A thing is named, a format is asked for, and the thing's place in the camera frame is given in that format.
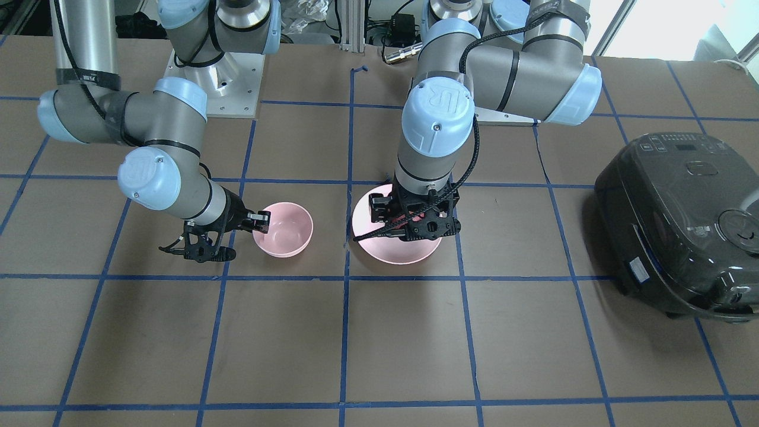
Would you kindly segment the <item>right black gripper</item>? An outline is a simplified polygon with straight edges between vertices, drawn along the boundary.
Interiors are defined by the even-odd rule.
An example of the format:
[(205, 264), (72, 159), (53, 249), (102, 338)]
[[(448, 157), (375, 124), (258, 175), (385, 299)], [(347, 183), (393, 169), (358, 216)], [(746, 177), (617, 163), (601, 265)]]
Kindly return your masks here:
[(236, 251), (233, 248), (222, 246), (223, 235), (232, 230), (244, 230), (247, 232), (269, 232), (271, 212), (252, 211), (245, 208), (238, 196), (226, 197), (226, 205), (221, 216), (207, 225), (198, 225), (192, 221), (186, 221), (182, 235), (171, 245), (160, 247), (160, 251), (168, 254), (181, 255), (186, 260), (195, 260), (203, 263), (227, 262), (235, 260)]

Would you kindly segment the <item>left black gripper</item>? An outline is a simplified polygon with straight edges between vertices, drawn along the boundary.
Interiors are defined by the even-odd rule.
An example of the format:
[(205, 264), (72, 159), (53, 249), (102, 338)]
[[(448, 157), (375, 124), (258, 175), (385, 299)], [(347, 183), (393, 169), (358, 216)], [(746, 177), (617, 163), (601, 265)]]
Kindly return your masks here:
[(419, 195), (400, 186), (395, 179), (390, 194), (369, 194), (371, 222), (383, 226), (368, 233), (369, 238), (388, 237), (401, 241), (437, 240), (461, 231), (461, 222), (453, 210), (459, 201), (455, 184), (444, 184), (441, 190), (429, 189)]

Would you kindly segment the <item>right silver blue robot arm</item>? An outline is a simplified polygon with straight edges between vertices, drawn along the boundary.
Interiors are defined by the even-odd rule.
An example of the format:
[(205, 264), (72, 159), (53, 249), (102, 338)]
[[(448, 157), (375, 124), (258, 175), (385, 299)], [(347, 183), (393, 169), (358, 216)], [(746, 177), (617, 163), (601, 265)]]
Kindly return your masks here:
[[(212, 89), (163, 77), (149, 94), (122, 88), (112, 1), (51, 1), (57, 87), (41, 95), (37, 116), (54, 139), (119, 144), (131, 152), (117, 171), (122, 193), (139, 205), (182, 219), (168, 254), (203, 263), (235, 259), (222, 245), (233, 230), (266, 234), (269, 211), (252, 211), (202, 173), (200, 156)], [(160, 1), (160, 23), (178, 65), (216, 71), (216, 89), (235, 82), (233, 52), (274, 54), (281, 40), (278, 1)]]

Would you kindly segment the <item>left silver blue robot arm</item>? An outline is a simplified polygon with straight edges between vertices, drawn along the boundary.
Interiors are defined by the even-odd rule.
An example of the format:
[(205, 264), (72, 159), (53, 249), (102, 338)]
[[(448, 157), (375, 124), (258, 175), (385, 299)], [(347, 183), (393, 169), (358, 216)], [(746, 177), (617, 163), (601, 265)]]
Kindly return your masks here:
[(477, 107), (561, 125), (579, 125), (594, 111), (602, 76), (583, 61), (590, 2), (533, 1), (515, 32), (524, 41), (512, 50), (492, 41), (513, 30), (482, 35), (459, 17), (429, 27), (402, 109), (391, 192), (369, 195), (371, 221), (381, 227), (353, 240), (460, 232), (453, 210), (480, 150)]

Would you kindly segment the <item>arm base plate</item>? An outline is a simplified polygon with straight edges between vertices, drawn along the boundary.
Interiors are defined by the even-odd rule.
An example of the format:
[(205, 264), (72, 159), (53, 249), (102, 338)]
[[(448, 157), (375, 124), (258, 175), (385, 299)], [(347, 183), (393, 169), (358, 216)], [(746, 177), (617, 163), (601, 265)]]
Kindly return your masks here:
[(534, 126), (541, 124), (538, 119), (532, 119), (519, 114), (504, 113), (493, 109), (475, 108), (477, 121), (480, 125), (489, 126)]
[(209, 118), (254, 119), (265, 59), (260, 54), (227, 52), (209, 67), (179, 68), (171, 52), (164, 76), (186, 78), (201, 86), (207, 94)]

